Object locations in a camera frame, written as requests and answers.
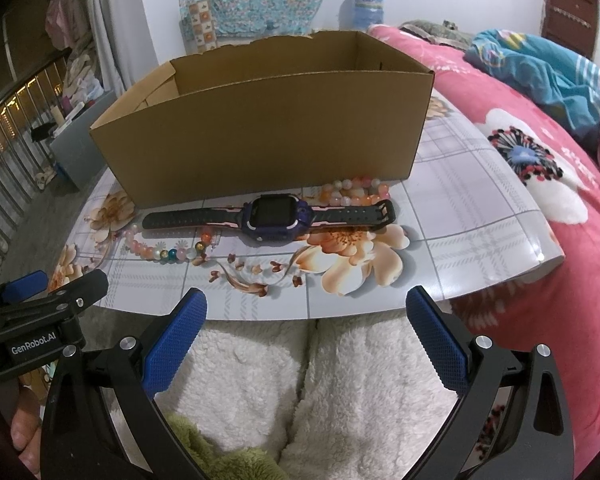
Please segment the white fluffy cloth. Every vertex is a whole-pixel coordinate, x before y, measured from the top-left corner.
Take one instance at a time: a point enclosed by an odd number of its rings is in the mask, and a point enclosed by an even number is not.
[[[156,395],[228,452],[260,447],[276,460],[299,399],[315,321],[207,321],[171,386]],[[146,468],[117,405],[112,419],[130,460]]]
[[[292,480],[402,478],[456,403],[404,312],[322,319],[280,466]]]
[[[371,480],[405,475],[456,394],[443,388],[400,311],[207,322],[156,401],[224,451],[282,452],[292,480]],[[130,460],[146,468],[120,412],[112,418]]]

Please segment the pink clothing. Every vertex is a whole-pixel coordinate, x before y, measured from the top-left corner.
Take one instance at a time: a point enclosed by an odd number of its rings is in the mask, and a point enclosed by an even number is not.
[[[73,48],[89,30],[80,0],[51,0],[46,10],[45,30],[58,50]]]
[[[549,345],[569,405],[579,475],[600,451],[600,172],[580,146],[530,100],[462,60],[463,53],[429,44],[385,25],[375,38],[436,72],[434,86],[485,135],[515,127],[555,157],[562,178],[525,180],[566,255],[534,283],[521,278],[452,300],[474,333],[528,351]]]

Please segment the railing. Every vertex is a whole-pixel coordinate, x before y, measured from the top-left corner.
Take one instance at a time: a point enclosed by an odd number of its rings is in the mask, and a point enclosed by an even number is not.
[[[33,128],[53,121],[52,106],[62,109],[60,99],[68,53],[68,50],[58,52],[31,70],[28,77],[1,92],[0,266],[29,204],[40,192],[36,175],[54,163],[48,147],[33,142],[30,133]]]

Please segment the blue gripper pad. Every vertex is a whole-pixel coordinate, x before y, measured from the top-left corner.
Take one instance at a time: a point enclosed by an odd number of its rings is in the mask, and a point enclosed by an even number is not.
[[[442,312],[420,286],[407,293],[407,318],[443,386],[464,395],[469,390],[469,362],[460,343],[442,321]]]
[[[42,270],[36,270],[7,283],[2,291],[2,301],[5,304],[20,303],[45,290],[47,283],[46,274]]]
[[[206,319],[206,298],[190,289],[180,300],[173,319],[144,358],[142,387],[150,398],[166,390]]]

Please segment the bed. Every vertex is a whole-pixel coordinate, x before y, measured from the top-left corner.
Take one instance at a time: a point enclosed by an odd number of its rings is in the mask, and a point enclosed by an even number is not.
[[[435,88],[523,179],[564,250],[565,262],[544,278],[493,286],[451,307],[472,332],[504,348],[550,346],[566,390],[579,475],[600,451],[600,171],[561,126],[465,62],[462,51],[385,25],[370,34],[436,72]],[[543,165],[555,163],[559,173],[520,164],[512,142],[539,150]]]

